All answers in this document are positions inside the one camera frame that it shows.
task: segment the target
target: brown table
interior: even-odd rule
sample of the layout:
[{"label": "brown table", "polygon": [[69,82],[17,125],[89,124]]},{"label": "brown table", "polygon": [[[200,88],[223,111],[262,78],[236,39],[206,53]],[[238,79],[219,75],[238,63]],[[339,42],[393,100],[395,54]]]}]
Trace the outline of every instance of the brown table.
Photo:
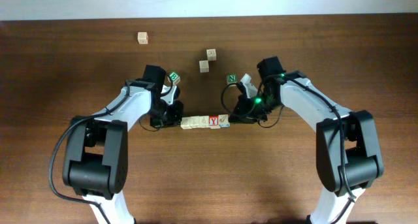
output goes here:
[{"label": "brown table", "polygon": [[[255,66],[270,56],[337,103],[375,117],[385,174],[349,220],[418,222],[418,14],[1,22],[0,29],[2,223],[95,223],[90,207],[51,192],[51,152],[73,116],[102,109],[146,64],[180,74],[184,113],[193,116],[224,113],[226,74],[248,73],[258,84]],[[148,32],[148,45],[138,45],[138,31]],[[201,74],[208,48],[217,61]],[[229,107],[237,96],[227,93]],[[63,154],[54,180],[74,195],[61,181]],[[315,133],[290,109],[271,129],[136,126],[123,190],[140,222],[304,219],[321,191]]]}]

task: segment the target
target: robotic arm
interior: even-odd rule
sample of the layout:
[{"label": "robotic arm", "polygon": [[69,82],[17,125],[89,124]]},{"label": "robotic arm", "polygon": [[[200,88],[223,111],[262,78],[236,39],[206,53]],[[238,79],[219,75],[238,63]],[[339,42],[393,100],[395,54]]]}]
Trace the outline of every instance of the robotic arm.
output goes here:
[{"label": "robotic arm", "polygon": [[[69,135],[64,184],[84,200],[99,204],[90,206],[100,224],[135,223],[122,191],[128,169],[127,132],[147,113],[156,129],[181,122],[183,104],[175,101],[180,90],[164,86],[165,77],[161,67],[147,65],[143,78],[127,82],[118,97],[93,115],[98,117],[90,117]],[[72,124],[80,119],[84,118],[73,118]],[[85,147],[97,145],[104,146],[102,155],[86,152]]]},{"label": "robotic arm", "polygon": [[[301,72],[286,73],[277,57],[264,59],[257,69],[263,79],[259,89],[250,83],[247,74],[241,79],[237,86],[242,95],[229,122],[266,121],[280,105],[294,110],[316,132],[316,167],[324,185],[317,208],[306,222],[345,223],[355,200],[383,175],[372,115],[336,104]],[[345,150],[345,139],[357,141],[357,146]]]}]

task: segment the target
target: white wall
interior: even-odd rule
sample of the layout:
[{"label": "white wall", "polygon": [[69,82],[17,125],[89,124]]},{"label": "white wall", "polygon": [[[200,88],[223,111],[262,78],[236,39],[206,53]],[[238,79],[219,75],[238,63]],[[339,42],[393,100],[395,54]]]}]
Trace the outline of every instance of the white wall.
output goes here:
[{"label": "white wall", "polygon": [[0,0],[0,20],[418,12],[418,0]]}]

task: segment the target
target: cube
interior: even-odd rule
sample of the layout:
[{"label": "cube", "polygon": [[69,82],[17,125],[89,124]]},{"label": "cube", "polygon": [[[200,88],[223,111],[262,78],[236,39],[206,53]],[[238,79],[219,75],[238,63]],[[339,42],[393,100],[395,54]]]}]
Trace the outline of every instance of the cube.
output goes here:
[{"label": "cube", "polygon": [[219,126],[219,117],[218,116],[209,116],[209,128],[211,129],[220,129]]},{"label": "cube", "polygon": [[238,77],[236,74],[228,74],[227,75],[227,84],[237,83]]},{"label": "cube", "polygon": [[201,73],[209,72],[209,61],[199,61],[199,68],[201,69]]},{"label": "cube", "polygon": [[138,42],[139,44],[148,44],[147,32],[138,32]]},{"label": "cube", "polygon": [[190,117],[183,117],[180,127],[182,129],[192,129],[192,127],[190,127]]},{"label": "cube", "polygon": [[170,81],[170,79],[172,80],[173,85],[177,85],[180,82],[180,76],[177,73],[172,72],[171,74],[169,74],[169,76],[170,76],[170,78],[169,77],[167,77],[167,78],[168,78],[169,81]]},{"label": "cube", "polygon": [[199,117],[199,127],[202,129],[209,127],[209,116]]},{"label": "cube", "polygon": [[198,128],[199,127],[199,120],[200,120],[199,116],[191,116],[190,117],[190,127],[192,129]]},{"label": "cube", "polygon": [[231,125],[229,124],[229,120],[228,120],[228,115],[219,115],[219,126],[220,127],[230,127]]},{"label": "cube", "polygon": [[207,50],[206,55],[208,56],[208,61],[216,61],[216,50]]}]

